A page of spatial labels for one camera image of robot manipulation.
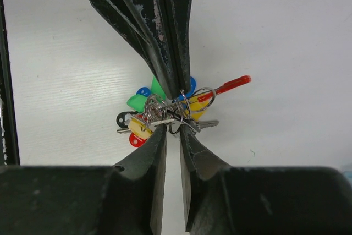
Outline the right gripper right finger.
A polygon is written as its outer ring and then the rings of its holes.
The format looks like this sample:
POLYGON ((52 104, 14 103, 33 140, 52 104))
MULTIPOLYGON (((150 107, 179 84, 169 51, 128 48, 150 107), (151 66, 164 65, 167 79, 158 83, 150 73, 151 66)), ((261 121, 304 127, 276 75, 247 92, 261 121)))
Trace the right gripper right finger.
POLYGON ((190 234, 351 234, 351 184, 328 167, 235 167, 180 129, 190 234))

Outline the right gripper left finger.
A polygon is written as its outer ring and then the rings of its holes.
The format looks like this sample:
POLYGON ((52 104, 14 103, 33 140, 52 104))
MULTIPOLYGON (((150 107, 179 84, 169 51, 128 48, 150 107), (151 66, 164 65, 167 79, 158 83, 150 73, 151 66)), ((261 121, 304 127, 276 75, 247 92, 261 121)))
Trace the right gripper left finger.
POLYGON ((113 166, 1 167, 1 234, 161 234, 166 126, 113 166))

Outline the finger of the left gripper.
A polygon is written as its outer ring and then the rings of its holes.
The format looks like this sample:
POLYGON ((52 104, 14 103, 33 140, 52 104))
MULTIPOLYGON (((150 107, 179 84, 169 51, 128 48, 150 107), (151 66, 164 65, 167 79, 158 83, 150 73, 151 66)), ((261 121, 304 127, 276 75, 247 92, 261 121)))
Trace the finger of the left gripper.
POLYGON ((164 40, 168 45, 169 66, 161 81, 167 97, 190 91, 189 24, 192 0, 158 0, 161 8, 164 40))
POLYGON ((176 66, 162 0, 89 0, 99 15, 143 58, 169 99, 176 66))

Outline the yellow key tag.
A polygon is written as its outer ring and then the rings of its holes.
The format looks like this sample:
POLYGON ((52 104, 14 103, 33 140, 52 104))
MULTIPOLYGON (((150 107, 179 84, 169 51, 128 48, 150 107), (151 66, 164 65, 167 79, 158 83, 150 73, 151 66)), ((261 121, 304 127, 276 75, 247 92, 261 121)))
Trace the yellow key tag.
POLYGON ((198 121, 206 112, 210 99, 200 102, 198 98, 198 95, 189 98, 188 105, 186 104, 185 100, 182 101, 184 107, 184 118, 190 117, 195 121, 198 121))

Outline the green key tag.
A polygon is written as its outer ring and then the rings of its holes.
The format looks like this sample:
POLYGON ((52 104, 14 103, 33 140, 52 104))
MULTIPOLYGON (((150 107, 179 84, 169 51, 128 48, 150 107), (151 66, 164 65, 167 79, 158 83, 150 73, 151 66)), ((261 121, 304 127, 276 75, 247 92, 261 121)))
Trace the green key tag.
POLYGON ((152 94, 160 96, 163 100, 166 99, 166 94, 155 76, 152 79, 150 87, 141 87, 135 95, 127 100, 126 104, 135 111, 143 112, 147 98, 152 94))

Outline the folded light blue cloth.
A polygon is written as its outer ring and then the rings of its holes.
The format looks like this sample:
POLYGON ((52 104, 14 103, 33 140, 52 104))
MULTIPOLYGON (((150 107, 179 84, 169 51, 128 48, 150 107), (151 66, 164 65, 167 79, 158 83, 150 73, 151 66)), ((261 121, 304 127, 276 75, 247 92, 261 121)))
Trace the folded light blue cloth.
POLYGON ((352 164, 348 164, 342 167, 343 175, 348 179, 349 183, 352 184, 352 164))

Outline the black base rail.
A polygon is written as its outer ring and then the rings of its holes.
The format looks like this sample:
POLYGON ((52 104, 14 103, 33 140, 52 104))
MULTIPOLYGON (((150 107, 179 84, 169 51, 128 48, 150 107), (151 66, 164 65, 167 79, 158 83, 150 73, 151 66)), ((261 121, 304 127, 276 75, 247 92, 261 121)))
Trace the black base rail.
POLYGON ((1 165, 20 165, 4 1, 1 0, 1 165))

